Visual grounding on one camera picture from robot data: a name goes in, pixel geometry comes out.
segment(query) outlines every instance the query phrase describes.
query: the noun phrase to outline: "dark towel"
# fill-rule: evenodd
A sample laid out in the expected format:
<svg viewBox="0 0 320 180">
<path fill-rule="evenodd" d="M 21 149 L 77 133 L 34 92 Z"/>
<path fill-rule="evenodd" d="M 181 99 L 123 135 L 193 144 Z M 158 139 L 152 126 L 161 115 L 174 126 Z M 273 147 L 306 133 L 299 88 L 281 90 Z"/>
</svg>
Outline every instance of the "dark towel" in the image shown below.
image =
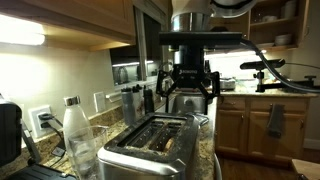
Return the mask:
<svg viewBox="0 0 320 180">
<path fill-rule="evenodd" d="M 267 125 L 268 134 L 274 138 L 281 138 L 283 129 L 284 105 L 274 104 L 271 107 L 270 119 Z"/>
</svg>

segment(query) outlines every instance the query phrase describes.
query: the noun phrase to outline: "cup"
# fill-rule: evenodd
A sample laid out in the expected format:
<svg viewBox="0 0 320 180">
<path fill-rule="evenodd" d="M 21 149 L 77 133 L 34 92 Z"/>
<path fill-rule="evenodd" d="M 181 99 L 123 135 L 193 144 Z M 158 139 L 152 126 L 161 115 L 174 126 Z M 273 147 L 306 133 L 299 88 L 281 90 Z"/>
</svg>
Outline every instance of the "cup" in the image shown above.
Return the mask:
<svg viewBox="0 0 320 180">
<path fill-rule="evenodd" d="M 107 142 L 107 127 L 89 126 L 79 129 L 73 132 L 68 140 L 79 179 L 101 179 L 97 152 Z"/>
</svg>

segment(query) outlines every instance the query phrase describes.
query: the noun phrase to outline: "stainless steel toaster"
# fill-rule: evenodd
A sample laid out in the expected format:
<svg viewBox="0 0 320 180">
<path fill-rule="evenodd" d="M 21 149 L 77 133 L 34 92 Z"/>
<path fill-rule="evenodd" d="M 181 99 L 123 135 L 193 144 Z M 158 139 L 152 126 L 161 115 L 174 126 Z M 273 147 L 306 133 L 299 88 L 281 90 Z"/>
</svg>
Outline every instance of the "stainless steel toaster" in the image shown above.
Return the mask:
<svg viewBox="0 0 320 180">
<path fill-rule="evenodd" d="M 195 179 L 199 122 L 151 113 L 98 151 L 102 179 Z"/>
</svg>

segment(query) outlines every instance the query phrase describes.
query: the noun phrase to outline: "wooden cabinet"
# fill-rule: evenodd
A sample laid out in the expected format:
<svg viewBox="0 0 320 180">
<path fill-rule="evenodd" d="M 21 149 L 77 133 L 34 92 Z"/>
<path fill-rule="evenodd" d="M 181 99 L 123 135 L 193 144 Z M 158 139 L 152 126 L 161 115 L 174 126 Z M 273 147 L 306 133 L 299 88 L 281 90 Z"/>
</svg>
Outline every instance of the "wooden cabinet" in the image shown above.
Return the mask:
<svg viewBox="0 0 320 180">
<path fill-rule="evenodd" d="M 219 97 L 216 152 L 286 163 L 299 158 L 309 101 L 308 97 Z M 267 129 L 274 104 L 284 105 L 280 138 L 270 136 Z"/>
<path fill-rule="evenodd" d="M 100 50 L 135 44 L 131 0 L 1 0 L 0 12 L 45 25 L 49 46 L 60 41 Z"/>
<path fill-rule="evenodd" d="M 250 12 L 230 19 L 211 18 L 211 27 L 225 26 L 229 31 L 242 32 L 260 49 L 268 51 L 297 48 L 306 35 L 306 21 L 309 0 L 296 0 L 294 16 L 284 18 L 281 12 L 289 0 L 258 1 Z M 276 16 L 276 20 L 266 21 L 265 16 Z M 289 44 L 275 46 L 275 37 L 292 34 Z"/>
</svg>

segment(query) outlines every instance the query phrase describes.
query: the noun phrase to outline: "upper cabinet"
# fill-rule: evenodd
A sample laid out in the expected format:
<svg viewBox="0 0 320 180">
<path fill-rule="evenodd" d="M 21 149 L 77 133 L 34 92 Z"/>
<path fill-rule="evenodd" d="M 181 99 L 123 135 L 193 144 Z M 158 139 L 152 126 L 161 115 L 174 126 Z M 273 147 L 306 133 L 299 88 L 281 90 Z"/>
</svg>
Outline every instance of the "upper cabinet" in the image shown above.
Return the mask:
<svg viewBox="0 0 320 180">
<path fill-rule="evenodd" d="M 306 35 L 309 0 L 259 0 L 250 12 L 231 19 L 212 18 L 211 26 L 242 32 L 260 49 L 297 48 Z"/>
<path fill-rule="evenodd" d="M 43 24 L 48 46 L 95 51 L 135 44 L 131 0 L 1 0 L 0 12 Z"/>
</svg>

